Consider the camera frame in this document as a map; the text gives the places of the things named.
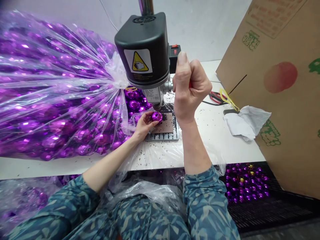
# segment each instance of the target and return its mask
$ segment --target white table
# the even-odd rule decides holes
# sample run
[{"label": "white table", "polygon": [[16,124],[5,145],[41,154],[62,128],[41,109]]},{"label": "white table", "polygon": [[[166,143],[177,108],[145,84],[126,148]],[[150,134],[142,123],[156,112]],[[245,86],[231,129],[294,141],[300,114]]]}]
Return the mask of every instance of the white table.
[{"label": "white table", "polygon": [[[220,61],[202,63],[209,80],[212,81],[212,90],[216,92],[222,87],[215,74],[219,63]],[[173,95],[169,95],[169,98],[172,101]],[[209,97],[206,97],[205,101],[211,102]],[[220,152],[226,163],[265,161],[255,141],[245,142],[242,138],[231,135],[223,121],[223,110],[225,109],[230,109],[228,104],[212,106],[201,103],[196,111],[195,118],[199,132],[205,145],[210,145],[209,151],[214,148]],[[127,169],[183,167],[183,156],[180,154],[182,152],[181,139],[177,143],[152,142],[143,144],[143,148],[139,149],[134,160],[128,163]],[[174,155],[175,149],[179,149],[176,155]],[[101,156],[98,154],[56,159],[49,162],[0,157],[0,179],[81,174],[100,159]]]}]

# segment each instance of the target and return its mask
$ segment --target black cable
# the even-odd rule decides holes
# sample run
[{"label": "black cable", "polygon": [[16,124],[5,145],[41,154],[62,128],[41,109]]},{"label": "black cable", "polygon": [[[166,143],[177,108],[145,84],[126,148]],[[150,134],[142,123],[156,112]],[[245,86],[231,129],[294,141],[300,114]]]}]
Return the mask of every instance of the black cable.
[{"label": "black cable", "polygon": [[214,103],[209,103],[209,102],[206,102],[206,101],[202,101],[202,102],[208,103],[208,104],[213,105],[213,106],[221,106],[221,105],[224,105],[224,104],[228,104],[228,103],[214,104]]}]

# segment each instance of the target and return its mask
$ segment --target yellow warning triangle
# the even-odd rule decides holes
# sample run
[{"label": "yellow warning triangle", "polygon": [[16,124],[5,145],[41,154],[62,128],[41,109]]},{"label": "yellow warning triangle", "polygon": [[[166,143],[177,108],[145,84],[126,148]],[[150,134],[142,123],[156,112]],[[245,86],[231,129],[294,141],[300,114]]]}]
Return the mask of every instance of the yellow warning triangle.
[{"label": "yellow warning triangle", "polygon": [[140,72],[149,71],[149,68],[144,63],[144,61],[142,60],[142,58],[140,57],[140,55],[137,52],[134,52],[134,55],[133,55],[132,70],[133,71],[140,71]]}]

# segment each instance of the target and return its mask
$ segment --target teal patterned shirt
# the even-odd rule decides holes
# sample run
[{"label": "teal patterned shirt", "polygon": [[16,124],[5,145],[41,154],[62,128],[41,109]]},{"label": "teal patterned shirt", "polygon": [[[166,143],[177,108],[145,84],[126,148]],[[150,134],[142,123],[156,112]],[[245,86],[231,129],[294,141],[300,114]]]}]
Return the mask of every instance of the teal patterned shirt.
[{"label": "teal patterned shirt", "polygon": [[186,175],[183,201],[188,222],[144,195],[108,210],[82,175],[52,195],[38,214],[14,228],[7,239],[240,239],[227,210],[226,187],[212,166]]}]

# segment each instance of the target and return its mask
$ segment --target wooden block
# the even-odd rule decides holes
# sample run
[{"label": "wooden block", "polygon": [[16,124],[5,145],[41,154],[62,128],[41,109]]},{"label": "wooden block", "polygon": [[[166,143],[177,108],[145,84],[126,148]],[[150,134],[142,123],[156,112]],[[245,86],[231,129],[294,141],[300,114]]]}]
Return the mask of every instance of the wooden block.
[{"label": "wooden block", "polygon": [[172,113],[162,113],[162,122],[155,126],[151,133],[173,133]]}]

